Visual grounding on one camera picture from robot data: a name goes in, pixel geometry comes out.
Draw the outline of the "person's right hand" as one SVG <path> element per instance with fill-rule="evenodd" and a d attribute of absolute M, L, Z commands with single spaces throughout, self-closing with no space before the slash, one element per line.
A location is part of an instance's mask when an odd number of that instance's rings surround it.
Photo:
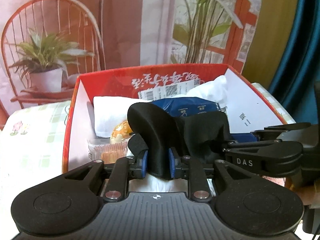
<path fill-rule="evenodd" d="M 292 183 L 290 178 L 273 178 L 267 176 L 263 176 L 263 178 L 295 192 L 304 205 L 319 206 L 319 179 L 316 180 L 312 186 L 297 187 Z"/>

